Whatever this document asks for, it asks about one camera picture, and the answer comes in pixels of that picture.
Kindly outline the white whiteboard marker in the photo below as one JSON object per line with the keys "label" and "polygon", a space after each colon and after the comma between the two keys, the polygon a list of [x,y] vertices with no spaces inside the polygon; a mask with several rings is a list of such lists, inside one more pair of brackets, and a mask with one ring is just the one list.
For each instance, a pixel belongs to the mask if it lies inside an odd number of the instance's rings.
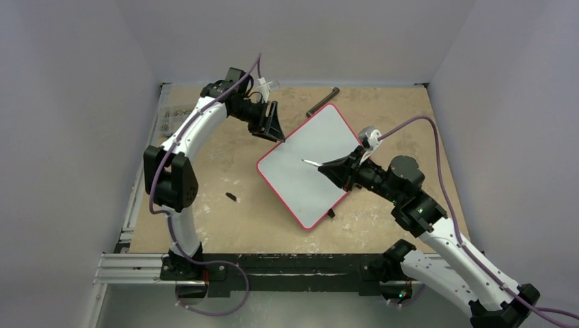
{"label": "white whiteboard marker", "polygon": [[312,166],[314,166],[314,167],[321,167],[321,166],[322,166],[321,163],[318,163],[318,162],[315,162],[315,161],[311,161],[311,160],[307,160],[307,159],[301,159],[301,161],[304,162],[304,163],[306,163],[306,164],[308,164],[308,165],[312,165]]}

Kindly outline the red framed whiteboard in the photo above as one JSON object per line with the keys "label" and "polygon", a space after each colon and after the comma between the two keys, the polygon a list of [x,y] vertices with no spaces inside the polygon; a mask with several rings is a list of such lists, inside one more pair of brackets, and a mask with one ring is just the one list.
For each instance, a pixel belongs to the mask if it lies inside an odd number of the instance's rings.
{"label": "red framed whiteboard", "polygon": [[360,142],[338,108],[329,103],[306,119],[256,163],[256,170],[305,230],[314,228],[347,195],[309,161],[325,163]]}

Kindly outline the black marker cap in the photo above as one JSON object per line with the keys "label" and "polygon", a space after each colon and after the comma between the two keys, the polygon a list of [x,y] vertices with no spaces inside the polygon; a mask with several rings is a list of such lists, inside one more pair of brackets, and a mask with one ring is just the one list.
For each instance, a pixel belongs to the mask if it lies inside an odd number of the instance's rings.
{"label": "black marker cap", "polygon": [[226,195],[229,199],[233,200],[234,202],[237,201],[237,197],[236,197],[234,194],[232,194],[232,193],[226,193],[225,195]]}

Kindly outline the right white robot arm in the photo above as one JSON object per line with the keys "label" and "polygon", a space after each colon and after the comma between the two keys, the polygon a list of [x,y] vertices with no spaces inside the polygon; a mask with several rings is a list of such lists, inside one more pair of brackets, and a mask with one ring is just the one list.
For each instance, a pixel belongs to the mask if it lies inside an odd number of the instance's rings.
{"label": "right white robot arm", "polygon": [[441,258],[432,262],[401,239],[383,254],[385,273],[424,283],[463,311],[473,327],[519,327],[539,291],[502,273],[465,239],[446,210],[422,189],[425,176],[414,158],[396,156],[384,169],[363,161],[361,151],[319,164],[317,170],[344,191],[358,185],[390,201],[397,224]]}

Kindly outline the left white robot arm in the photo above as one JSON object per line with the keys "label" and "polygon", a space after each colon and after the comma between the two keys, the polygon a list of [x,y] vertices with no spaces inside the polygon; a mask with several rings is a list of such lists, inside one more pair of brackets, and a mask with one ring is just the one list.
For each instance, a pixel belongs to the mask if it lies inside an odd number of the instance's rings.
{"label": "left white robot arm", "polygon": [[149,210],[164,215],[171,244],[163,273],[196,279],[203,273],[202,244],[197,236],[191,206],[199,190],[193,160],[209,136],[227,118],[247,124],[252,136],[284,142],[278,103],[268,100],[276,81],[253,78],[250,72],[230,68],[224,79],[207,84],[185,121],[159,146],[143,153],[145,191]]}

